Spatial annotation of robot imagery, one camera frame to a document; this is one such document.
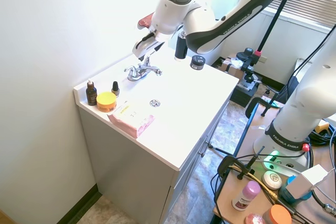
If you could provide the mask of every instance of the yellow jar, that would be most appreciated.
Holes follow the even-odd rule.
[[[112,92],[103,92],[97,96],[97,107],[101,112],[111,112],[117,106],[117,97]]]

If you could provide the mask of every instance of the drain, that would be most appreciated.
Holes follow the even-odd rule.
[[[159,102],[158,100],[152,100],[152,101],[149,102],[149,104],[152,107],[159,107],[161,105],[161,102]]]

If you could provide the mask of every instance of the bathroom vanity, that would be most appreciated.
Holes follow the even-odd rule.
[[[89,106],[84,82],[74,88],[76,104],[99,191],[139,224],[164,223],[174,203],[204,155],[238,79],[208,65],[190,67],[191,58],[178,62],[174,50],[162,48],[149,73],[128,80],[124,69],[137,65],[131,55],[91,78],[98,94],[118,81],[118,105],[137,103],[155,116],[137,139],[123,132]],[[150,101],[160,102],[152,107]]]

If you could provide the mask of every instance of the power outlet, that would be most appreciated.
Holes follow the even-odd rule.
[[[265,63],[266,60],[267,60],[267,57],[265,57],[265,56],[260,56],[260,58],[259,58],[259,61],[262,62],[262,63]]]

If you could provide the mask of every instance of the deodorant stick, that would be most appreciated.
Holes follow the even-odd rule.
[[[252,200],[260,193],[260,186],[255,181],[249,181],[240,194],[232,200],[232,206],[238,211],[245,211]]]

